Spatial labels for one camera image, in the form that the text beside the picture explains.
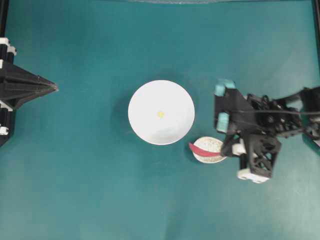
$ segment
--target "screw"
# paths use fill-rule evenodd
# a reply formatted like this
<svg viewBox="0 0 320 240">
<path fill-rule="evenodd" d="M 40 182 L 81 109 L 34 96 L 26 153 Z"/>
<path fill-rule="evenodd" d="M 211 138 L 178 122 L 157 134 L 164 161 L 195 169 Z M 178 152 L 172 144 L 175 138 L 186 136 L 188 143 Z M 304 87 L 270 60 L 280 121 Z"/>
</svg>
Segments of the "screw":
<svg viewBox="0 0 320 240">
<path fill-rule="evenodd" d="M 275 120 L 273 116 L 268 116 L 268 123 L 272 124 Z"/>
</svg>

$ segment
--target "black wire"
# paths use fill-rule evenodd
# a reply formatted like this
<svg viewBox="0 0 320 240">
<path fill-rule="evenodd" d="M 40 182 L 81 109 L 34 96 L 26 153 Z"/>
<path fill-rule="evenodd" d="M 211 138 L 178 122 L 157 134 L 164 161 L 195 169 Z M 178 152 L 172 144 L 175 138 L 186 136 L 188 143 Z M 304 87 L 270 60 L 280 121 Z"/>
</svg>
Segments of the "black wire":
<svg viewBox="0 0 320 240">
<path fill-rule="evenodd" d="M 320 115 L 320 111 L 288 111 L 288 110 L 237 110 L 231 113 L 240 114 L 292 114 L 292 115 Z"/>
</svg>

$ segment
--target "white bowl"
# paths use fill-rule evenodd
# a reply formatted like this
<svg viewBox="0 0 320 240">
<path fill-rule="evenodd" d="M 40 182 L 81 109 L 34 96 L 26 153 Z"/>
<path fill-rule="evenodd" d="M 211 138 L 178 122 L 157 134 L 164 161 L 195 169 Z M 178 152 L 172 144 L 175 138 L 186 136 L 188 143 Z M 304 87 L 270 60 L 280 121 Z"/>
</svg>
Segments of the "white bowl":
<svg viewBox="0 0 320 240">
<path fill-rule="evenodd" d="M 141 139 L 150 144 L 167 145 L 189 132 L 195 119 L 195 106 L 180 85 L 155 80 L 133 94 L 128 117 L 132 129 Z"/>
</svg>

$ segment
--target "teal surface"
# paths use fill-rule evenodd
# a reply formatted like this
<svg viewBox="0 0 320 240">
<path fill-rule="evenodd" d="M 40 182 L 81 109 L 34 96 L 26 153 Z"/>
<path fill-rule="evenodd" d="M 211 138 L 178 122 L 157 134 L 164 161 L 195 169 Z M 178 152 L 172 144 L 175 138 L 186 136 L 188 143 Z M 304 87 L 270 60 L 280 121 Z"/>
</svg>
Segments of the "teal surface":
<svg viewBox="0 0 320 240">
<path fill-rule="evenodd" d="M 60 91 L 22 106 L 0 148 L 0 239 L 320 239 L 320 158 L 282 140 L 274 177 L 236 177 L 238 161 L 196 162 L 188 142 L 213 128 L 220 79 L 279 98 L 320 84 L 311 1 L 157 5 L 12 0 L 15 64 Z M 130 97 L 151 80 L 191 95 L 182 140 L 131 129 Z"/>
</svg>

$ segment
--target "small yellow object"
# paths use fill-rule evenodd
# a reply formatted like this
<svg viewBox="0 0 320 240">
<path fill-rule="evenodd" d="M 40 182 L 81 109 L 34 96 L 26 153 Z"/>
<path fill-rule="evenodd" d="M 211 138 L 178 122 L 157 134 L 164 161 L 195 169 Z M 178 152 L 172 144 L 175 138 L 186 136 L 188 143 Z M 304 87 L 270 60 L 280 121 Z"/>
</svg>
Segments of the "small yellow object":
<svg viewBox="0 0 320 240">
<path fill-rule="evenodd" d="M 158 111 L 157 115 L 158 115 L 159 118 L 162 119 L 165 116 L 165 113 L 163 111 Z"/>
</svg>

